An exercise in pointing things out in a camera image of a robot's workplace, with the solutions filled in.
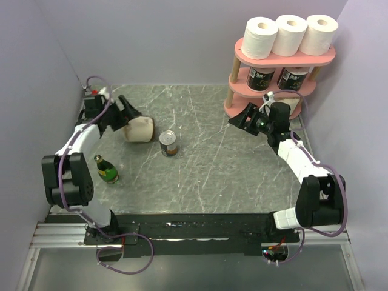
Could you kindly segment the black paper roll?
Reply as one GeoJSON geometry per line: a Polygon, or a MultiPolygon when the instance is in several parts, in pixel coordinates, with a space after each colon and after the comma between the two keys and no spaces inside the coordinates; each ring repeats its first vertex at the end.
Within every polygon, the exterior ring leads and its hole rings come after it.
{"type": "Polygon", "coordinates": [[[253,91],[262,92],[269,88],[275,68],[251,67],[247,76],[247,86],[253,91]]]}
{"type": "Polygon", "coordinates": [[[280,90],[298,91],[309,70],[309,67],[284,67],[278,78],[278,88],[280,90]]]}

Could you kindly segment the white paper towel roll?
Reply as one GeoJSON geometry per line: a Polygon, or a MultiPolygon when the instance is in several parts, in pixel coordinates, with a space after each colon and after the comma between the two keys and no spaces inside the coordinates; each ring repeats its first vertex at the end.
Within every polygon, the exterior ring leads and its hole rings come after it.
{"type": "Polygon", "coordinates": [[[296,15],[281,15],[275,22],[278,32],[272,53],[282,57],[293,56],[298,51],[307,30],[307,21],[296,15]]]}
{"type": "Polygon", "coordinates": [[[254,17],[247,21],[241,45],[242,53],[251,59],[265,59],[275,42],[278,26],[265,17],[254,17]]]}
{"type": "Polygon", "coordinates": [[[306,55],[320,56],[328,52],[338,23],[327,15],[310,15],[306,19],[307,29],[299,46],[306,55]]]}

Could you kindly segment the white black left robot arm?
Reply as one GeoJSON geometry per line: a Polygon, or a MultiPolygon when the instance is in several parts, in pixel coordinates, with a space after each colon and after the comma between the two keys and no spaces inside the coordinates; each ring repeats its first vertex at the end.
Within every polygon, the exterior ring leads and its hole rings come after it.
{"type": "Polygon", "coordinates": [[[118,99],[123,106],[121,109],[104,93],[85,96],[84,107],[70,139],[61,150],[42,159],[47,202],[77,214],[87,223],[87,232],[107,244],[115,243],[121,237],[118,220],[110,209],[93,197],[93,181],[84,155],[107,127],[119,130],[142,115],[124,96],[118,99]]]}

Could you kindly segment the pink three-tier wooden shelf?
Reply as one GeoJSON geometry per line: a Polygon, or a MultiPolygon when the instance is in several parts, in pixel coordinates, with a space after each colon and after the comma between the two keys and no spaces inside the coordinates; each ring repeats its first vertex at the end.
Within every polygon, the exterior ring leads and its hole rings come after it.
{"type": "Polygon", "coordinates": [[[224,101],[224,111],[229,117],[234,117],[242,112],[250,102],[261,105],[263,103],[262,97],[267,91],[275,92],[279,90],[277,81],[283,68],[308,68],[309,72],[301,84],[299,92],[303,96],[311,95],[316,89],[316,76],[320,69],[330,64],[336,55],[335,48],[331,45],[328,52],[320,56],[306,55],[298,51],[290,57],[271,53],[266,59],[257,60],[248,58],[242,53],[242,44],[243,38],[240,38],[235,43],[235,57],[229,76],[229,89],[224,101]],[[250,89],[247,85],[247,78],[252,67],[275,69],[267,91],[257,92],[250,89]]]}

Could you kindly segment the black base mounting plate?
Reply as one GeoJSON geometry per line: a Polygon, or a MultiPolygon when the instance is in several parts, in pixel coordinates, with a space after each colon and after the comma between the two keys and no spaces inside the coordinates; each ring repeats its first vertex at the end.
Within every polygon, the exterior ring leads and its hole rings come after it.
{"type": "Polygon", "coordinates": [[[154,255],[260,256],[262,244],[297,243],[292,229],[278,230],[269,213],[137,213],[113,219],[109,237],[84,228],[88,246],[119,247],[124,258],[154,255]]]}

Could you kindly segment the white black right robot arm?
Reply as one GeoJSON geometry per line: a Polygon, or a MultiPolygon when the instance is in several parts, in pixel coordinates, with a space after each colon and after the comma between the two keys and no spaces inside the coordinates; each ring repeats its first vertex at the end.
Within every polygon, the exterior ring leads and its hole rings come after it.
{"type": "Polygon", "coordinates": [[[266,135],[272,150],[289,166],[301,184],[295,206],[273,213],[265,226],[266,237],[274,242],[286,229],[310,229],[328,237],[337,236],[347,223],[345,181],[333,168],[318,162],[298,135],[290,129],[290,106],[250,103],[229,124],[257,136],[266,135]]]}

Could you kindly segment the metal food tin can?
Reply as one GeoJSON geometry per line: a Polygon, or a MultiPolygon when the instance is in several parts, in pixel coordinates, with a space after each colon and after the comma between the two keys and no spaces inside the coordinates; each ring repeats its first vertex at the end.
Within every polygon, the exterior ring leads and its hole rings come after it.
{"type": "Polygon", "coordinates": [[[178,152],[176,145],[176,134],[172,130],[166,130],[159,136],[159,144],[164,156],[174,156],[178,152]]]}

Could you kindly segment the green glass bottle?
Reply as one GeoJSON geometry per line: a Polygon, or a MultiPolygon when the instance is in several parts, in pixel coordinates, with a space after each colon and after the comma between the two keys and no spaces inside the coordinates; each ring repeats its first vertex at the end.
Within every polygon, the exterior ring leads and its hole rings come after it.
{"type": "Polygon", "coordinates": [[[96,163],[98,174],[104,182],[108,184],[117,182],[119,174],[112,163],[106,161],[101,155],[95,155],[93,159],[96,163]]]}

